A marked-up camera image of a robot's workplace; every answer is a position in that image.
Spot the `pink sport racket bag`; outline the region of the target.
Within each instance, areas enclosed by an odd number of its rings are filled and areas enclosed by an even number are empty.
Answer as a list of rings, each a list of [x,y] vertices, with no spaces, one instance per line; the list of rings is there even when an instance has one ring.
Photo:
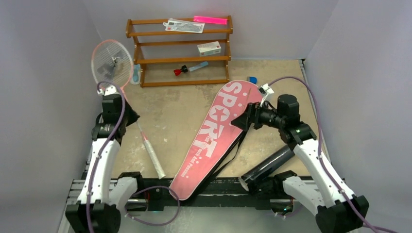
[[[241,136],[242,130],[231,121],[244,113],[248,103],[261,100],[258,86],[249,81],[230,81],[220,88],[170,184],[174,198],[188,200],[215,173]]]

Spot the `pink badminton racket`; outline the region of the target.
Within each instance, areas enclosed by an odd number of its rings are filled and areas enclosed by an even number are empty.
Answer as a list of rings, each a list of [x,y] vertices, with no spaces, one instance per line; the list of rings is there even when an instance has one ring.
[[[115,84],[123,94],[124,87],[134,74],[134,68],[129,51],[117,40],[104,40],[92,53],[91,69],[95,82],[104,82],[98,90],[106,91],[110,85]]]

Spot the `black shuttlecock tube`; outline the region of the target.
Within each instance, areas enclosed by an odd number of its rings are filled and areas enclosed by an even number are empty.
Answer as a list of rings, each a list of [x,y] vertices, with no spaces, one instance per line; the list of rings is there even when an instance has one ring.
[[[250,194],[256,192],[258,187],[268,179],[269,175],[292,157],[294,157],[294,152],[288,145],[283,146],[251,170],[238,177],[242,188]]]

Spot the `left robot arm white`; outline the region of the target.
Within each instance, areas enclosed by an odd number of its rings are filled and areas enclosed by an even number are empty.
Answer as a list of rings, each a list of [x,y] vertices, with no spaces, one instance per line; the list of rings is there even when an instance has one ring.
[[[91,131],[91,158],[85,183],[76,202],[67,205],[65,211],[76,233],[117,233],[128,198],[138,199],[145,192],[145,185],[138,181],[139,172],[120,176],[111,187],[111,172],[126,127],[137,122],[139,115],[120,94],[104,95],[102,107]]]

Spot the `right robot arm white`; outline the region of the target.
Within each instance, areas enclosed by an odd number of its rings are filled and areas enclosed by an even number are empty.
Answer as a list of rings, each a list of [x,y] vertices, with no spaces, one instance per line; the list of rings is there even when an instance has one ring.
[[[295,175],[278,176],[273,192],[283,198],[292,196],[314,216],[323,233],[347,233],[364,225],[369,202],[365,196],[357,196],[340,178],[322,152],[322,143],[312,128],[301,121],[299,102],[293,95],[283,94],[277,106],[249,103],[245,111],[231,124],[243,131],[252,126],[259,129],[268,126],[278,129],[282,141],[293,151],[309,171],[317,188],[310,188]]]

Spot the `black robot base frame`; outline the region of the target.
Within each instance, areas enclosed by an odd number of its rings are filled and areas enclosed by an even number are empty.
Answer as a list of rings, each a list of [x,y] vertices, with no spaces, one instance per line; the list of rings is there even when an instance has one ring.
[[[176,200],[162,188],[171,183],[170,178],[143,178],[139,172],[126,172],[120,177],[133,177],[137,181],[137,187],[132,190],[132,197],[128,201],[132,205],[130,210],[141,211],[145,205],[150,211],[162,211],[166,206],[177,206]],[[215,178],[188,200],[180,202],[181,206],[185,207],[250,207],[275,212],[290,212],[297,203],[292,197],[280,192],[270,179],[265,179],[263,185],[250,194],[241,187],[235,177]]]

